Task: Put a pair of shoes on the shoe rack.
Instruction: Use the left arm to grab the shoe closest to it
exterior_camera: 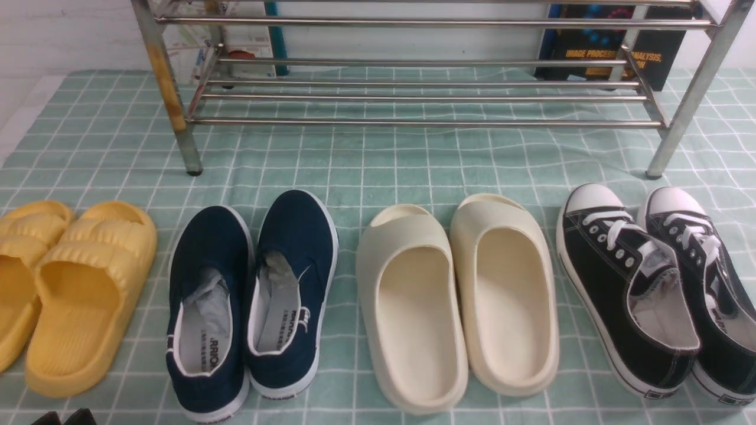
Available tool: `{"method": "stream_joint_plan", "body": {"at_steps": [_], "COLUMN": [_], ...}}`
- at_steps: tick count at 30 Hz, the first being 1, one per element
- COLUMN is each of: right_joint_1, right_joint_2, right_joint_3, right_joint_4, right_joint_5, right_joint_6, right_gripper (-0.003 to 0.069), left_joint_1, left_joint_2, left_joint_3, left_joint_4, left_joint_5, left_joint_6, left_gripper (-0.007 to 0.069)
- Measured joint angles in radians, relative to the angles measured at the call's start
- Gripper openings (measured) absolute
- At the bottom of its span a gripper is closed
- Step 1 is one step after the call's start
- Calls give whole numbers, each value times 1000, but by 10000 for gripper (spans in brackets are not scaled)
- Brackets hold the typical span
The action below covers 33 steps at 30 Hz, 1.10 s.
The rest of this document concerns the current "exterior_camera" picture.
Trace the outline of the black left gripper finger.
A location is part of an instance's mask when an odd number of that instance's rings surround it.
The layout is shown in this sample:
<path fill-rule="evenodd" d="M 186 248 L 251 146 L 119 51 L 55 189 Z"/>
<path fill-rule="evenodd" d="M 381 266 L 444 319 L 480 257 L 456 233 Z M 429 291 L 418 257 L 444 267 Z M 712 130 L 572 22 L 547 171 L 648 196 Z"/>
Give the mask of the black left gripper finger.
<path fill-rule="evenodd" d="M 47 412 L 35 420 L 32 425 L 60 425 L 60 418 L 57 412 Z"/>

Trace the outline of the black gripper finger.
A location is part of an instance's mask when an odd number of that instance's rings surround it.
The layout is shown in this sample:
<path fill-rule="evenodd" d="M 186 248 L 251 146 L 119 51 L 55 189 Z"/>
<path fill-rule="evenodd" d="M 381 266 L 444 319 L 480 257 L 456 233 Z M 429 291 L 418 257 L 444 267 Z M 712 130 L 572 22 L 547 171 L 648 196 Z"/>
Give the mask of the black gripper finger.
<path fill-rule="evenodd" d="M 88 408 L 81 408 L 73 412 L 63 425 L 97 425 L 94 414 Z"/>

